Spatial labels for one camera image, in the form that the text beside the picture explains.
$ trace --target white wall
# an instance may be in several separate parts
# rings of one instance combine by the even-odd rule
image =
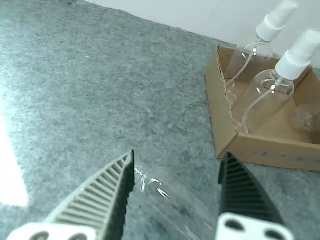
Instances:
[[[257,24],[280,0],[86,1],[238,45],[255,34]],[[280,55],[290,48],[303,30],[311,28],[320,31],[320,1],[296,1],[299,8],[273,42],[275,51]],[[320,67],[320,51],[312,62],[315,67]]]

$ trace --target white spray nozzle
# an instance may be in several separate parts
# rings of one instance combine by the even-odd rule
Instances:
[[[296,80],[310,64],[320,47],[320,32],[308,30],[285,52],[275,65],[277,74],[287,80]]]
[[[298,4],[292,0],[283,0],[275,10],[270,12],[257,26],[257,36],[265,42],[271,42],[285,28]]]

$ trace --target mounting hole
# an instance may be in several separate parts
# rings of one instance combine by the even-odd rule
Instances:
[[[265,231],[265,236],[270,239],[285,240],[285,238],[284,238],[284,236],[282,236],[282,234],[280,234],[279,232],[274,231],[274,230]]]
[[[30,240],[48,240],[49,233],[47,231],[41,231],[33,235]]]
[[[244,226],[242,226],[242,224],[236,220],[226,221],[225,226],[227,226],[228,228],[231,228],[233,230],[237,230],[237,231],[244,231],[245,230]]]
[[[69,238],[69,240],[88,240],[88,238],[83,233],[79,233]]]

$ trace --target clear glass bottle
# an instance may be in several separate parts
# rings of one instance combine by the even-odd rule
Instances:
[[[268,63],[273,56],[273,50],[269,43],[285,28],[287,21],[297,7],[298,5],[292,0],[280,2],[256,27],[256,39],[249,41],[250,44],[245,47],[237,47],[234,51],[223,72],[231,107],[245,91],[245,88],[241,87],[242,81],[251,80],[256,74],[268,68]]]
[[[297,129],[320,133],[320,105],[299,105],[292,115],[292,123]]]
[[[237,130],[250,134],[256,132],[291,98],[294,91],[294,82],[280,77],[275,70],[259,73],[231,110]]]
[[[174,239],[211,240],[213,215],[199,196],[163,167],[135,166],[135,184],[144,196],[148,214]]]
[[[231,109],[239,132],[254,134],[294,94],[294,80],[320,47],[320,33],[308,30],[285,52],[274,69],[260,72]]]
[[[238,81],[243,76],[251,79],[263,70],[266,70],[268,62],[273,56],[273,50],[269,45],[269,42],[256,37],[256,41],[248,44],[247,46],[238,46],[232,58],[228,64],[228,67],[224,71],[224,77],[226,81],[226,92],[229,99],[229,104],[232,107],[237,101],[244,90],[241,87],[237,87]],[[248,73],[247,66],[251,65],[250,74]]]

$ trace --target open cardboard box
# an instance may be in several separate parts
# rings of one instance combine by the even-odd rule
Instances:
[[[232,121],[223,74],[233,52],[232,48],[218,47],[205,70],[216,157],[220,159],[228,151],[247,163],[320,171],[320,134],[311,135],[291,124],[297,106],[320,101],[320,82],[312,68],[306,69],[294,81],[295,92],[291,100],[256,134],[239,133]],[[272,59],[268,69],[274,69],[277,62]],[[254,67],[249,65],[245,75],[242,74],[244,88],[253,78],[250,68]]]

